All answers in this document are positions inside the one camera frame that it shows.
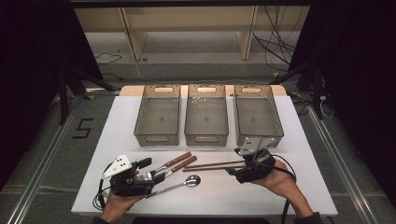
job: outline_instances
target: wrist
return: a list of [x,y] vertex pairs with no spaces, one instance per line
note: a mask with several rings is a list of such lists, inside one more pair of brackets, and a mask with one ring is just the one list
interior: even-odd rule
[[107,212],[106,210],[102,213],[101,219],[108,223],[116,223],[124,213],[122,212]]
[[309,217],[314,214],[309,206],[308,200],[299,189],[295,190],[291,195],[288,195],[286,199],[293,207],[298,218]]

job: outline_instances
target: number 5 marking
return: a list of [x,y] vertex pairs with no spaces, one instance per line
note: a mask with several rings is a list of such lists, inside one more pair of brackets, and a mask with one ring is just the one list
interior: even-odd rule
[[79,122],[79,125],[78,125],[78,127],[77,127],[77,131],[86,131],[86,133],[85,133],[84,136],[73,136],[73,139],[88,138],[88,135],[89,135],[90,132],[91,132],[91,128],[81,128],[81,125],[82,125],[82,122],[84,122],[84,121],[92,121],[92,120],[93,120],[93,119],[82,119],[82,120]]

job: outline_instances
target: gray floor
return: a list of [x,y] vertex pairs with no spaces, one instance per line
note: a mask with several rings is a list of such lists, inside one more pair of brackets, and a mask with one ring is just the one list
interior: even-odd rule
[[[187,84],[191,81],[203,82],[219,81],[220,83],[236,84],[247,81],[267,83],[274,79],[277,72],[265,64],[265,52],[257,42],[253,41],[250,58],[240,59],[239,48],[233,33],[188,33],[170,34],[155,33],[148,38],[142,59],[132,63],[128,49],[122,35],[87,34],[95,54],[109,52],[121,54],[122,58],[110,64],[101,64],[105,81],[116,87],[134,84],[147,84],[152,80],[165,80]],[[111,61],[111,58],[98,59],[99,63]],[[287,69],[275,59],[272,60],[279,68]],[[295,81],[298,76],[291,78],[284,87],[287,91],[296,91]],[[96,88],[85,82],[87,88]],[[82,101],[70,99],[74,107],[73,118],[65,129],[64,138],[59,145],[53,161],[23,219],[23,223],[89,223],[90,217],[82,217],[70,212],[76,198],[79,185],[91,161],[96,143],[105,125],[107,114],[116,94],[89,93]],[[296,112],[305,112],[306,107],[296,104]],[[299,116],[309,144],[313,150],[318,167],[325,183],[332,195],[339,215],[332,220],[334,223],[365,223],[360,209],[354,204],[354,197],[346,187],[345,180],[337,170],[329,149],[318,132],[313,120],[312,111]],[[57,99],[49,107],[46,122],[40,128],[41,132],[35,137],[32,147],[22,158],[14,174],[0,193],[0,223],[6,223],[14,206],[35,176],[37,167],[47,153],[52,138],[62,128],[60,119],[60,105]],[[78,131],[82,119],[83,127],[91,128],[88,138],[76,139],[85,132]],[[375,182],[362,158],[355,152],[353,143],[348,137],[343,124],[334,116],[324,119],[323,125],[329,131],[336,149],[346,162],[347,169],[356,181],[364,199],[369,203],[377,223],[396,223],[396,210],[389,202],[382,189]],[[132,217],[125,217],[120,223],[130,223]],[[280,223],[279,217],[267,218],[271,223]]]

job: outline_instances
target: sleeve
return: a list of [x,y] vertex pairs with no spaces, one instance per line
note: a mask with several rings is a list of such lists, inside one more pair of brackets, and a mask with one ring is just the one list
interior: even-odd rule
[[99,217],[94,217],[92,220],[92,224],[109,224],[108,222],[102,220]]
[[320,214],[318,212],[316,212],[310,217],[295,218],[294,223],[295,224],[323,224],[323,221],[320,218]]

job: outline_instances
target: utensil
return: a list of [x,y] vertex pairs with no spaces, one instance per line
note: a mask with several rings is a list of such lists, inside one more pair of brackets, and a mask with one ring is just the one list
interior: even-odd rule
[[148,172],[148,173],[146,173],[146,174],[144,174],[144,175],[138,176],[137,179],[138,179],[138,180],[147,180],[147,179],[151,179],[151,178],[154,177],[155,174],[157,174],[159,171],[164,170],[164,169],[168,168],[169,166],[171,166],[171,165],[177,163],[178,161],[182,161],[182,160],[184,160],[184,159],[186,159],[186,158],[188,158],[188,157],[190,157],[190,156],[191,156],[191,152],[186,152],[186,153],[184,153],[183,155],[181,155],[181,156],[179,156],[179,157],[177,157],[177,158],[175,158],[175,159],[173,159],[173,160],[167,162],[166,164],[164,164],[163,166],[157,168],[156,170],[153,170],[153,171],[150,171],[150,172]]
[[190,169],[190,168],[198,168],[198,167],[206,167],[206,166],[228,165],[228,164],[242,163],[242,162],[245,161],[226,161],[226,162],[206,163],[206,164],[186,166],[184,168]]
[[187,166],[188,164],[190,164],[190,163],[192,163],[193,161],[196,161],[196,160],[197,160],[197,157],[196,157],[196,156],[193,156],[193,157],[189,158],[188,160],[183,161],[181,164],[175,166],[175,167],[172,168],[171,170],[166,171],[166,172],[165,172],[165,177],[168,177],[168,176],[171,175],[172,173],[174,173],[174,172],[180,170],[181,168]]
[[190,175],[189,177],[187,177],[186,181],[184,181],[183,183],[150,193],[148,196],[146,196],[146,198],[150,198],[152,196],[156,196],[156,195],[165,193],[166,191],[169,191],[171,189],[177,189],[182,186],[187,186],[187,187],[193,188],[193,187],[198,186],[200,183],[201,183],[201,177],[199,177],[198,175]]
[[186,167],[183,169],[183,172],[196,172],[196,171],[213,171],[213,170],[224,170],[227,168],[233,168],[233,169],[238,169],[238,168],[245,168],[246,165],[241,165],[241,166],[218,166],[218,167],[208,167],[208,168],[190,168],[187,169]]
[[185,166],[183,172],[195,172],[195,171],[210,171],[210,170],[223,170],[226,168],[244,168],[246,167],[245,164],[238,164],[235,166],[220,166],[220,165],[228,165],[228,164],[235,164],[235,163],[243,163],[245,161],[226,161],[226,162],[216,162],[216,163],[206,163],[206,164],[199,164],[199,165],[190,165]]

